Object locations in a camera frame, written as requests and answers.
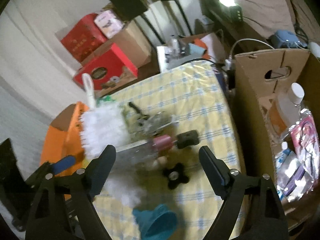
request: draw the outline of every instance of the black pole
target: black pole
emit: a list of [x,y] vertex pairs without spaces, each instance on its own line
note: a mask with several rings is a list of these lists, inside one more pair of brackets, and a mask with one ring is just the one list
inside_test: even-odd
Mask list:
[[146,15],[143,13],[141,14],[142,19],[144,19],[144,21],[147,23],[147,25],[150,27],[150,29],[153,31],[153,33],[155,34],[155,36],[158,38],[158,40],[160,41],[160,43],[162,45],[165,44],[165,42],[163,41],[163,39],[160,37],[159,33],[156,31],[156,29],[152,26],[151,22],[149,22],[148,18],[146,17]]
[[193,34],[192,34],[191,27],[190,27],[190,24],[189,24],[189,22],[188,22],[188,19],[187,19],[186,15],[184,14],[184,11],[183,11],[183,9],[182,9],[182,6],[181,6],[179,0],[174,0],[174,1],[176,2],[177,6],[178,6],[178,8],[179,8],[179,11],[180,11],[180,13],[181,13],[181,15],[182,15],[182,17],[183,17],[183,19],[184,19],[184,22],[185,22],[186,25],[187,25],[187,28],[188,28],[188,31],[189,31],[190,35],[193,35]]

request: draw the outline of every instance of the screw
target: screw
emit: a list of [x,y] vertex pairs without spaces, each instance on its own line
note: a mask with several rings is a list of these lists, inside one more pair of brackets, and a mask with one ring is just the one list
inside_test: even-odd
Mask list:
[[269,176],[268,174],[266,174],[266,173],[263,174],[262,177],[263,177],[264,179],[270,179],[270,176]]
[[239,171],[238,171],[237,169],[231,169],[231,170],[230,170],[230,173],[231,173],[232,175],[237,176],[237,175],[239,174]]
[[46,176],[45,176],[45,179],[51,179],[53,177],[52,173],[48,173]]
[[81,174],[84,174],[84,171],[85,171],[84,168],[80,168],[80,169],[77,169],[76,173],[77,173],[78,175],[81,175]]

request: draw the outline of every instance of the clear plastic bottle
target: clear plastic bottle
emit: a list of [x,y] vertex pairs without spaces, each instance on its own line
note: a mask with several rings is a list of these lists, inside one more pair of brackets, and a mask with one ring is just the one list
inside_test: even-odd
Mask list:
[[298,83],[277,94],[267,113],[268,131],[275,143],[281,143],[289,133],[288,128],[299,120],[303,97],[304,90]]

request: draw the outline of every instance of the tablecloth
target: tablecloth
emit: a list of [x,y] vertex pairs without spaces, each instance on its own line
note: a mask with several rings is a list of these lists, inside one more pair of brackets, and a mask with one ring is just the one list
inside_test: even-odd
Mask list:
[[[167,179],[160,171],[141,172],[138,178],[148,192],[140,209],[151,210],[164,203],[177,214],[178,228],[170,239],[202,239],[212,225],[222,200],[214,194],[201,168],[199,148],[208,145],[229,168],[240,170],[230,111],[211,66],[188,63],[127,87],[112,98],[123,105],[132,101],[145,113],[167,111],[176,115],[179,125],[166,130],[167,134],[198,130],[199,145],[183,150],[173,148],[168,153],[169,166],[178,162],[185,165],[190,178],[188,184],[169,190]],[[133,110],[127,114],[127,120],[129,125],[136,120]],[[122,206],[106,191],[102,191],[93,204],[113,240],[140,239],[131,208]],[[231,238],[239,235],[244,217],[241,210]]]

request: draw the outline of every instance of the red gift box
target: red gift box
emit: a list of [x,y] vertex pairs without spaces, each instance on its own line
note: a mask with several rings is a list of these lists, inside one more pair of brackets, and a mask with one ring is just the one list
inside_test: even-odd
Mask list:
[[95,25],[96,13],[84,16],[61,40],[62,45],[79,62],[82,62],[108,39]]
[[112,43],[105,53],[84,65],[73,77],[73,80],[81,86],[83,86],[83,73],[91,75],[95,90],[102,90],[114,88],[117,83],[123,84],[121,79],[125,77],[128,80],[128,74],[136,79],[138,69],[121,49]]

